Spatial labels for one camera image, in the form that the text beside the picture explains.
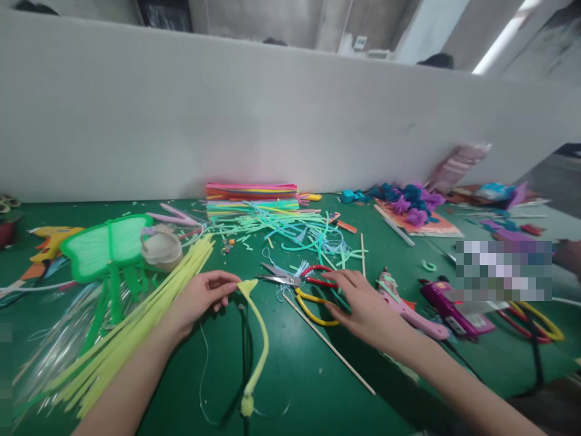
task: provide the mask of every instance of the colorful pipe cleaner bundle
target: colorful pipe cleaner bundle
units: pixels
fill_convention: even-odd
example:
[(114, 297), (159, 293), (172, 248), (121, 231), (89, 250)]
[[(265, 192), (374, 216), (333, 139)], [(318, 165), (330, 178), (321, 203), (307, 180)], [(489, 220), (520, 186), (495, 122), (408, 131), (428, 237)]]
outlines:
[(208, 183), (206, 185), (206, 209), (208, 218), (216, 219), (246, 215), (254, 210), (252, 202), (264, 210), (274, 213), (295, 213), (299, 203), (308, 201), (299, 198), (296, 185), (228, 185)]

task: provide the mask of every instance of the left hand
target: left hand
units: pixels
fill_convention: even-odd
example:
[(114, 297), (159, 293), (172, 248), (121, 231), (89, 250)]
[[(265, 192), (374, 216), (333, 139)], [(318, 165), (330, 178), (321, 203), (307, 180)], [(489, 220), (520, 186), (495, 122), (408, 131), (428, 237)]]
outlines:
[(176, 297), (166, 318), (178, 331), (188, 335), (194, 323), (212, 306), (214, 312), (228, 306), (228, 295), (241, 282), (238, 276), (226, 271), (202, 272), (192, 278)]

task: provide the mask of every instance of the yellow pipe cleaner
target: yellow pipe cleaner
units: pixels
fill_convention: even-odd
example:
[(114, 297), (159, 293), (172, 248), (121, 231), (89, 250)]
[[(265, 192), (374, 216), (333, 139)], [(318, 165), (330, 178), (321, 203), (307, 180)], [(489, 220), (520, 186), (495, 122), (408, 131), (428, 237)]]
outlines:
[(246, 387), (244, 388), (244, 394), (242, 396), (242, 401), (240, 402), (240, 413), (242, 416), (249, 417), (252, 415), (254, 411), (254, 388), (258, 383), (258, 379), (260, 378), (260, 374), (264, 369), (264, 364), (266, 363), (266, 357), (268, 357), (268, 333), (266, 332), (266, 325), (264, 324), (264, 320), (262, 316), (260, 316), (260, 312), (258, 311), (257, 307), (254, 305), (254, 302), (250, 298), (250, 292), (254, 289), (256, 284), (258, 283), (257, 279), (254, 280), (245, 280), (238, 284), (238, 289), (242, 292), (242, 295), (248, 301), (248, 304), (254, 311), (256, 318), (258, 319), (258, 323), (260, 324), (260, 328), (262, 330), (262, 336), (264, 338), (264, 348), (262, 350), (262, 354), (260, 355), (260, 359), (252, 373), (252, 377), (248, 380)]

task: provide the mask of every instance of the purple paper flower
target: purple paper flower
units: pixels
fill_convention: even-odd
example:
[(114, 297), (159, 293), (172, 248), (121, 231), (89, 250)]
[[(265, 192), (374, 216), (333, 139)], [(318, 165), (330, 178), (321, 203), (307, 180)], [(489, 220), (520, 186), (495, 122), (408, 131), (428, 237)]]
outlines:
[(444, 196), (434, 192), (429, 193), (428, 191), (422, 191), (421, 199), (425, 202), (425, 208), (429, 211), (435, 210), (438, 206), (446, 203), (446, 198)]
[(428, 214), (425, 211), (410, 209), (405, 220), (414, 227), (422, 227), (428, 221)]
[(392, 203), (393, 211), (397, 215), (401, 215), (410, 208), (410, 204), (411, 203), (407, 201), (404, 196), (399, 196), (399, 199)]
[(392, 188), (390, 191), (386, 192), (386, 200), (388, 202), (396, 201), (400, 195), (401, 195), (401, 193), (400, 193), (399, 189)]

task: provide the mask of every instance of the blurred label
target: blurred label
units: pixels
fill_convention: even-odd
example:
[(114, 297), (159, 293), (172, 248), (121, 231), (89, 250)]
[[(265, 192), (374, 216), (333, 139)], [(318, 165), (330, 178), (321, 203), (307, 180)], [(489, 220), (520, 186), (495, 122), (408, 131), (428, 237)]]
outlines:
[(456, 301), (551, 300), (552, 250), (548, 241), (457, 241)]

